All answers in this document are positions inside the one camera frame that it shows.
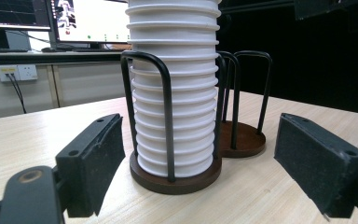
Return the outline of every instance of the power outlet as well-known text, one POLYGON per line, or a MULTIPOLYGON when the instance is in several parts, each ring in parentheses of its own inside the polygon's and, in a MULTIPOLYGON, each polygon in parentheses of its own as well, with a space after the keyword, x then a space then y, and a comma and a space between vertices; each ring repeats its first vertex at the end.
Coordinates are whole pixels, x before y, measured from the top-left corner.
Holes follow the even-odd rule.
POLYGON ((17 65, 20 74, 20 80, 37 80, 36 66, 34 64, 17 65))
POLYGON ((13 79, 13 76, 16 80, 20 80, 19 70, 17 65, 0 65, 0 79, 2 82, 9 82, 10 76, 13 79))

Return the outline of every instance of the computer monitor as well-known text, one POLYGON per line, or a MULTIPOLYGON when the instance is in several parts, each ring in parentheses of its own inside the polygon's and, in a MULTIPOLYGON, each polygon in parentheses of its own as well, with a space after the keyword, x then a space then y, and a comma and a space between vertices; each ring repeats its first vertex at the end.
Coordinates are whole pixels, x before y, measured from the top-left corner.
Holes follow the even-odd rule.
POLYGON ((0 49, 9 49, 6 30, 50 31, 49 0, 0 0, 0 49))
POLYGON ((127 44, 130 30, 128 3, 107 0, 50 0, 53 32, 58 47, 64 44, 127 44))

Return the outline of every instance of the light wood tabletop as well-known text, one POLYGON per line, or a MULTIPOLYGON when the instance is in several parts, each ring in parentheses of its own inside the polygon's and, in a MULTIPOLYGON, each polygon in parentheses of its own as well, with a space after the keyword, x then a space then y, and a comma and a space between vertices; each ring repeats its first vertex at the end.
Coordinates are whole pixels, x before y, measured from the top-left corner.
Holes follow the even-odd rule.
MULTIPOLYGON (((262 97, 241 93, 239 122, 256 126, 262 97)), ((98 217, 67 223, 328 223, 298 184, 273 159, 280 114, 310 119, 358 147, 358 114, 270 97, 263 133, 266 149, 247 159, 223 158, 222 173, 206 189, 163 195, 138 185, 130 173, 133 152, 124 98, 0 119, 0 200, 17 172, 55 166, 55 156, 94 120, 114 113, 123 119, 126 158, 106 193, 98 217)), ((351 219, 330 223, 358 223, 351 219)))

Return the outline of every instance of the black wire cup holder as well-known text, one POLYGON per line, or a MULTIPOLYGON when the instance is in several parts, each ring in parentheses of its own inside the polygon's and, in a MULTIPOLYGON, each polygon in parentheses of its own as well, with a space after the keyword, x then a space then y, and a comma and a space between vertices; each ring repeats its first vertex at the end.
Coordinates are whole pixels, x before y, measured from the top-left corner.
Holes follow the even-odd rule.
POLYGON ((217 57, 217 63, 220 67, 219 72, 219 92, 217 97, 216 119, 214 127, 214 150, 213 150, 213 162, 212 165, 203 173, 194 175, 191 177, 179 178, 175 176, 174 171, 174 148, 173 148, 173 124, 172 124, 172 86, 170 72, 165 63, 155 55, 125 50, 121 54, 121 70, 123 75, 124 90, 126 93, 127 108, 130 119, 131 135, 134 151, 130 157, 130 169, 131 175, 141 186, 152 191, 163 194, 186 194, 195 192, 201 189, 205 189, 211 185, 217 177, 220 175, 222 167, 222 158, 219 155, 220 145, 220 130, 222 123, 222 110, 224 103, 225 86, 227 83, 227 69, 224 58, 219 55, 217 57), (140 60, 148 63, 152 63, 156 66, 161 74, 162 91, 164 101, 164 114, 165 114, 165 132, 166 132, 166 148, 167 148, 167 177, 160 177, 151 175, 144 171, 139 165, 137 157, 136 142, 136 129, 134 118, 134 107, 132 101, 130 71, 128 65, 128 59, 140 60))
POLYGON ((229 60, 227 79, 224 80, 226 85, 223 115, 221 118, 220 153, 222 157, 226 158, 251 157, 262 152, 266 144, 266 136, 262 133, 262 129, 269 100, 269 90, 272 78, 272 59, 266 52, 254 50, 243 50, 234 54, 225 51, 218 51, 218 53, 222 55, 224 59, 229 60), (257 128, 238 122, 241 89, 241 67, 238 60, 240 56, 261 57, 268 60, 268 74, 257 128), (233 114, 232 121, 227 121, 227 105, 230 92, 230 81, 232 79, 232 64, 234 65, 235 80, 233 114))

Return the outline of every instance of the power cord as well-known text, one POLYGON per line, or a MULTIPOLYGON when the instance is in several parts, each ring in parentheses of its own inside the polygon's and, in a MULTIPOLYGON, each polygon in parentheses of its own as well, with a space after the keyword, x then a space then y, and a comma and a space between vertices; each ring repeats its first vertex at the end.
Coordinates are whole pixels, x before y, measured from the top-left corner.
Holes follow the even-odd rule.
POLYGON ((20 86, 19 86, 19 83, 17 82, 16 77, 14 76, 13 73, 6 74, 6 76, 10 79, 10 82, 13 85, 14 90, 16 90, 16 93, 19 96, 19 99, 20 99, 20 102, 21 102, 21 105, 22 105, 22 111, 24 112, 24 114, 26 114, 27 111, 25 110, 24 100, 22 98, 22 93, 21 93, 20 86))

